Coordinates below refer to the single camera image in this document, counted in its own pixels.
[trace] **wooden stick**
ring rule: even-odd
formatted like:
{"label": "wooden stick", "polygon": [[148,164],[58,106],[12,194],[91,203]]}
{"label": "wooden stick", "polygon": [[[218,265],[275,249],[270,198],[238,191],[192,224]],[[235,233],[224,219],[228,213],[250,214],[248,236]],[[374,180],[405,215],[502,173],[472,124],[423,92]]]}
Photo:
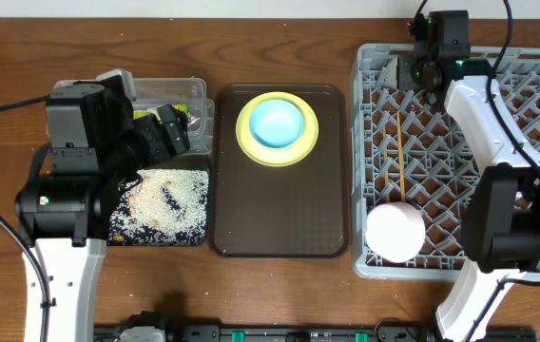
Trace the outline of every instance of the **wooden stick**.
{"label": "wooden stick", "polygon": [[401,201],[405,202],[405,180],[403,177],[403,148],[401,144],[401,114],[396,112],[396,141],[399,144],[399,182],[401,186]]}
{"label": "wooden stick", "polygon": [[[382,140],[386,139],[386,124],[384,124],[384,127],[382,127]],[[384,162],[388,160],[388,145],[386,148],[384,148]],[[384,186],[388,187],[390,182],[390,179],[388,177],[388,169],[386,169],[386,173],[384,174]],[[391,193],[386,193],[386,202],[391,202]]]}

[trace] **white cylinder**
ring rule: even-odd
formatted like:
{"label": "white cylinder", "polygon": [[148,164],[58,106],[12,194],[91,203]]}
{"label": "white cylinder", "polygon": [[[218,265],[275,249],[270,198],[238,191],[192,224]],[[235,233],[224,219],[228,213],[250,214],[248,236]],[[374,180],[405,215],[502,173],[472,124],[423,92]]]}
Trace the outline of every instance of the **white cylinder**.
{"label": "white cylinder", "polygon": [[424,219],[408,203],[381,204],[367,215],[367,246],[388,261],[405,262],[415,257],[424,237]]}

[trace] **yellow bowl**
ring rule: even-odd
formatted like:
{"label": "yellow bowl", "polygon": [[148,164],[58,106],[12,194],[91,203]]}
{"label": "yellow bowl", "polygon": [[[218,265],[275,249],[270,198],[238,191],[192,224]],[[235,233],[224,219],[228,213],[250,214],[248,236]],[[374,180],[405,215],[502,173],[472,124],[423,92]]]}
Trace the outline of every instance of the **yellow bowl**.
{"label": "yellow bowl", "polygon": [[[294,105],[301,113],[303,130],[292,144],[283,148],[267,147],[258,142],[251,134],[249,122],[258,105],[270,100],[283,100]],[[287,166],[301,161],[312,151],[318,138],[318,121],[312,107],[300,97],[275,91],[255,97],[249,101],[236,121],[236,139],[242,151],[252,160],[267,166]]]}

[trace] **robotic arm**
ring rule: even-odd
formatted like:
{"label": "robotic arm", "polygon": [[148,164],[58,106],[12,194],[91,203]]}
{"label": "robotic arm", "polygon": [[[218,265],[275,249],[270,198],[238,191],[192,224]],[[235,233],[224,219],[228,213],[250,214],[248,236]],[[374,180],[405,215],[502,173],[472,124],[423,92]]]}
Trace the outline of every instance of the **robotic arm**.
{"label": "robotic arm", "polygon": [[[109,217],[120,184],[137,170],[189,149],[187,118],[165,105],[133,120],[132,76],[117,69],[94,81],[55,88],[47,99],[50,147],[34,156],[15,201],[19,234],[48,277],[48,341],[91,341],[95,295],[106,256]],[[50,175],[38,175],[48,154]],[[25,341],[40,340],[42,295],[25,260],[28,282]]]}
{"label": "robotic arm", "polygon": [[[466,11],[418,14],[410,24],[415,52],[388,65],[389,84],[399,90],[426,90],[432,105],[444,105],[471,147],[481,179],[462,219],[460,239],[466,260],[450,295],[434,317],[438,340],[464,341],[473,322],[501,279],[520,279],[540,260],[540,181],[517,152],[488,102],[493,96],[498,114],[523,150],[540,164],[502,100],[498,83],[492,94],[486,84],[493,70],[485,59],[471,59]],[[514,209],[515,200],[532,205]],[[481,339],[500,301],[512,284],[498,294],[471,340]]]}

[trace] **dish rack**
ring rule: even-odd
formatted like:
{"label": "dish rack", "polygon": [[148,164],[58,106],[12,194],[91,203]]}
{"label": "dish rack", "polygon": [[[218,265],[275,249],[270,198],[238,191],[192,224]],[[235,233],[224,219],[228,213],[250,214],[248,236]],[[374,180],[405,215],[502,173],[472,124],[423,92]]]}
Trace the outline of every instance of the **dish rack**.
{"label": "dish rack", "polygon": [[[350,73],[353,268],[365,278],[455,281],[464,262],[458,242],[460,219],[479,173],[462,131],[443,109],[426,104],[422,92],[383,86],[389,62],[413,49],[413,45],[366,44],[359,48]],[[493,64],[499,50],[472,47],[472,57],[487,58]],[[507,49],[497,80],[517,124],[540,151],[540,48]],[[397,112],[404,141],[403,184],[399,181]],[[401,186],[406,201],[424,218],[426,237],[416,257],[393,264],[369,249],[365,231],[369,211],[387,198],[399,200]],[[540,263],[526,279],[540,280]]]}

